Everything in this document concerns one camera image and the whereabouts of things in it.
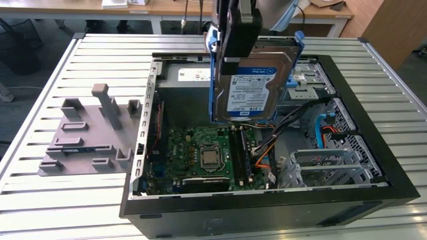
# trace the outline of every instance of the green motherboard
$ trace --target green motherboard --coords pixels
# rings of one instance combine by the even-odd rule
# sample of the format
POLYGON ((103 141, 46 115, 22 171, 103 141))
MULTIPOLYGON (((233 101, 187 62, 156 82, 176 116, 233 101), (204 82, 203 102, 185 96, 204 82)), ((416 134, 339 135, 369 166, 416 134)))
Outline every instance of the green motherboard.
MULTIPOLYGON (((188 178, 229 178, 228 191, 264 189, 263 171, 252 172, 252 182, 236 184, 228 128, 173 128, 168 133, 164 176, 153 179, 157 194, 179 193, 176 182, 188 178)), ((251 128, 244 130, 245 146, 256 145, 251 128)))

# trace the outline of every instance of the desk leg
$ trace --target desk leg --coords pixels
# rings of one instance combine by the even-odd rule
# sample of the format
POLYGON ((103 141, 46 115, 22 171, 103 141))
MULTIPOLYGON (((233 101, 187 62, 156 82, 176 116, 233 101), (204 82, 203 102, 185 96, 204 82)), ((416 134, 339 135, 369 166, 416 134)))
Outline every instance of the desk leg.
POLYGON ((348 21, 347 18, 335 19, 335 23, 331 27, 331 30, 328 31, 328 34, 327 34, 328 38, 339 38, 340 37, 347 21, 348 21))
POLYGON ((152 34, 160 35, 161 34, 161 26, 160 26, 161 16, 151 16, 149 21, 151 21, 151 27, 152 27, 152 34))
POLYGON ((12 102, 14 99, 14 96, 12 95, 12 93, 1 83, 0 83, 0 99, 6 103, 12 102))

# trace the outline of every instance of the hard drive label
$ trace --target hard drive label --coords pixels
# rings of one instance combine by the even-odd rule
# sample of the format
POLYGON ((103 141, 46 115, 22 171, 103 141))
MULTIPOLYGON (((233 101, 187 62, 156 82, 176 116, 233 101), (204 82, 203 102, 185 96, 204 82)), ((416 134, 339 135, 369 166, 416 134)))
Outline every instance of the hard drive label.
POLYGON ((251 116, 264 110, 269 94, 265 85, 275 75, 273 67, 239 67, 229 84, 227 111, 232 115, 251 116))

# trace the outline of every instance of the side panel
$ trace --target side panel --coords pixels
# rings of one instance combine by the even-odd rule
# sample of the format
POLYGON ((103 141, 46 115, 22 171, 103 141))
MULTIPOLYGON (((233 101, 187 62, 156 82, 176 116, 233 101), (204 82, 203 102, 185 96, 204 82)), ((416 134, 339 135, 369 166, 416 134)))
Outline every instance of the side panel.
POLYGON ((337 221, 352 222, 385 206, 385 202, 335 202, 227 210, 131 215, 129 220, 148 238, 208 236, 232 233, 312 228, 337 221))

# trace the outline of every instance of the red cable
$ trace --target red cable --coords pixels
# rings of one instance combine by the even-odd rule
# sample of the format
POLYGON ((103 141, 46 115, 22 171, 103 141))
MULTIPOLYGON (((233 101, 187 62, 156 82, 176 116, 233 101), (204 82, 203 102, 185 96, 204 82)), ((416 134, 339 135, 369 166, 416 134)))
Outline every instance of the red cable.
POLYGON ((148 153, 147 156, 149 156, 155 150, 155 146, 157 144, 157 141, 159 141, 159 136, 160 136, 160 111, 161 111, 161 107, 160 107, 161 103, 159 103, 159 113, 157 113, 157 135, 155 137, 155 141, 153 141, 153 145, 151 147, 151 151, 148 153))

